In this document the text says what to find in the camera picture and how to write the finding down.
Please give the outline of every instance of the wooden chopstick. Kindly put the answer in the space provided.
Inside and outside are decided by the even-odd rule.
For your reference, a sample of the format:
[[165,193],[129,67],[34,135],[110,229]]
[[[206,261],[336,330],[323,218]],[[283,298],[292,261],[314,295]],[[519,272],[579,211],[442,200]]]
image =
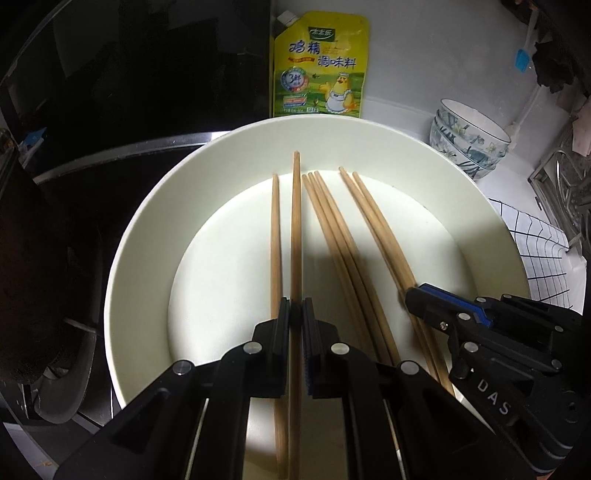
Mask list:
[[[401,294],[404,295],[409,288],[417,286],[417,280],[414,278],[413,271],[410,268],[410,265],[408,265],[408,261],[404,256],[402,248],[396,240],[396,237],[392,229],[390,228],[388,221],[384,217],[384,214],[380,210],[377,202],[374,200],[374,197],[371,195],[368,188],[365,186],[365,183],[363,182],[359,174],[355,171],[353,172],[353,178],[355,179],[355,182],[361,190],[361,193],[369,203],[370,208],[373,210],[374,214],[378,218],[380,224],[384,227],[384,230],[389,238],[390,244],[395,253],[395,256],[392,259],[397,264],[398,269],[401,271],[401,274],[398,277],[402,287]],[[392,267],[394,270],[397,269],[395,265],[392,265]],[[447,370],[447,365],[445,363],[445,359],[443,358],[443,354],[441,353],[441,349],[439,348],[437,341],[435,339],[433,329],[429,325],[418,320],[416,317],[415,320],[419,324],[421,330],[423,331],[427,347],[433,357],[433,361],[435,363],[435,368],[437,369],[437,375],[439,377],[441,385],[449,393],[454,395],[452,382],[449,380],[449,372]]]
[[[294,152],[293,187],[291,191],[291,311],[299,316],[302,301],[301,267],[301,165],[300,152]],[[289,454],[288,478],[300,479],[301,429],[301,329],[290,326],[289,357]]]
[[[281,221],[279,206],[279,176],[273,175],[271,195],[271,318],[279,316],[283,297],[283,269],[281,265]],[[275,400],[275,450],[277,451],[277,477],[287,478],[288,472],[288,399],[287,395]]]
[[316,190],[314,189],[309,177],[304,175],[302,180],[308,193],[308,197],[312,202],[312,207],[314,207],[320,227],[322,228],[322,233],[326,239],[326,244],[328,244],[330,254],[333,258],[333,261],[335,262],[339,281],[345,294],[345,302],[347,303],[347,307],[353,320],[353,327],[355,328],[355,332],[357,333],[357,337],[359,339],[359,347],[370,358],[375,359],[374,347],[365,325],[365,320],[363,319],[363,310],[359,304],[359,299],[357,298],[357,294],[353,288],[353,282],[349,276],[349,272],[347,271],[347,267],[345,265],[343,256],[340,253],[339,247],[337,246],[333,231],[330,228],[326,215],[324,214],[324,210],[320,205],[319,198],[316,195]]
[[365,320],[374,341],[378,360],[386,365],[397,365],[400,362],[400,355],[396,342],[388,325],[382,304],[379,301],[378,293],[361,260],[353,235],[351,235],[351,231],[320,172],[314,172],[314,180],[319,187],[317,194],[320,203],[329,218],[329,224],[335,232],[337,244],[339,244],[339,249],[345,258],[349,274],[352,277],[353,286],[357,292],[357,297],[363,308]]
[[[360,211],[364,217],[367,218],[368,223],[372,225],[373,230],[382,245],[382,251],[385,253],[385,260],[387,263],[390,263],[392,267],[391,273],[394,274],[393,279],[398,287],[398,291],[404,298],[406,289],[415,286],[416,282],[414,281],[414,276],[408,266],[408,262],[406,262],[406,259],[404,258],[400,246],[398,246],[398,251],[396,251],[395,246],[392,243],[392,237],[394,237],[394,234],[391,236],[388,235],[386,227],[380,222],[368,200],[365,198],[359,187],[353,182],[353,180],[351,180],[346,170],[341,167],[339,168],[339,171]],[[431,375],[443,385],[447,379],[447,373],[442,380],[440,378],[441,365],[439,365],[439,367],[437,365],[436,357],[433,355],[433,351],[425,338],[425,333],[421,328],[420,321],[414,316],[410,316],[410,319],[421,349],[423,350],[429,371],[431,372]]]

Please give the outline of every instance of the green logo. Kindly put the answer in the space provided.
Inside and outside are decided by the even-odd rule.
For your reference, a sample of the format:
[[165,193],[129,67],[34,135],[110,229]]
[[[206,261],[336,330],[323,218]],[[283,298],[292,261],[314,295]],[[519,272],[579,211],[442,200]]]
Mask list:
[[308,27],[310,40],[335,41],[336,30],[334,28]]

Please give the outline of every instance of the floral bowl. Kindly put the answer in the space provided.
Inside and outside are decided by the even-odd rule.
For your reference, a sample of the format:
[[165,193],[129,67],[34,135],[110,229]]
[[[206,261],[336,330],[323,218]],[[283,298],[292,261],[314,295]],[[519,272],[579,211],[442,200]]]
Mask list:
[[475,148],[492,157],[505,156],[511,138],[478,110],[455,100],[443,99],[437,114],[445,126]]
[[439,115],[436,115],[433,119],[433,123],[437,125],[439,131],[465,156],[471,159],[474,163],[478,163],[484,168],[495,168],[496,164],[501,161],[502,157],[497,157],[486,151],[482,151],[475,147],[470,142],[467,142],[462,137],[451,131],[450,128],[446,127],[441,120]]
[[429,133],[429,144],[438,152],[445,155],[452,163],[460,167],[472,180],[478,180],[493,171],[496,165],[485,167],[479,165],[459,150],[442,132],[433,119],[431,132]]

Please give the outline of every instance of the dish towel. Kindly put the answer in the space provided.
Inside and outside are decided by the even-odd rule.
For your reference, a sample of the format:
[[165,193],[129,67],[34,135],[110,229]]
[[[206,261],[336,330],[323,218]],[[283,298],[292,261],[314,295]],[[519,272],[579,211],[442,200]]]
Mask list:
[[527,213],[489,199],[505,221],[523,260],[533,300],[572,308],[561,256],[569,249],[562,230]]

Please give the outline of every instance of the yellow packet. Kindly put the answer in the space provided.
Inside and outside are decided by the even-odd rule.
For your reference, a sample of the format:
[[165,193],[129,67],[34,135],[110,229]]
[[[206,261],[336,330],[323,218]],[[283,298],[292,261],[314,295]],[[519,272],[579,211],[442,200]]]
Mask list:
[[365,17],[306,13],[275,39],[273,116],[359,117],[368,48]]

